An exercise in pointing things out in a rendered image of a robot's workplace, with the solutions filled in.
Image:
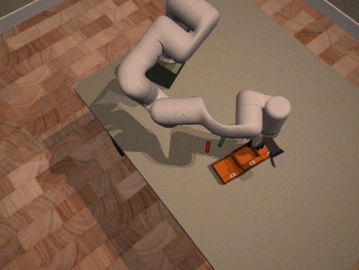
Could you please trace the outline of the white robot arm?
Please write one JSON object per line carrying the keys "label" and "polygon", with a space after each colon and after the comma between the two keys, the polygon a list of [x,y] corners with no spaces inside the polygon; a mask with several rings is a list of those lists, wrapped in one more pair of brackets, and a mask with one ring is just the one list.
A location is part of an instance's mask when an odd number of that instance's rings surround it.
{"label": "white robot arm", "polygon": [[158,60],[166,64],[188,61],[219,19],[218,10],[206,0],[166,0],[166,14],[154,20],[119,65],[120,89],[148,112],[151,108],[152,120],[165,128],[199,124],[227,139],[274,136],[291,112],[291,104],[283,96],[240,91],[236,96],[236,124],[226,125],[210,115],[202,97],[169,98],[145,76]]}

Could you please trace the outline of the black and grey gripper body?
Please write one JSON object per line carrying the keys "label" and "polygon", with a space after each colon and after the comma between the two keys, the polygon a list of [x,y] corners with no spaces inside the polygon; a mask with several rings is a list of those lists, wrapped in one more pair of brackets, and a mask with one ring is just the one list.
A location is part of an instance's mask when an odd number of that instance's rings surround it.
{"label": "black and grey gripper body", "polygon": [[[280,129],[280,131],[281,131],[281,129]],[[279,132],[280,132],[280,131],[279,131]],[[276,137],[278,136],[279,132],[278,132],[276,135],[271,136],[272,139],[276,138]],[[263,142],[264,139],[267,139],[267,138],[269,138],[269,137],[270,137],[270,136],[265,136],[265,135],[263,135],[263,134],[260,134],[260,135],[258,135],[257,137],[253,137],[253,138],[251,138],[251,140],[252,140],[251,146],[252,146],[253,148],[258,147],[258,146],[264,144],[264,142]]]}

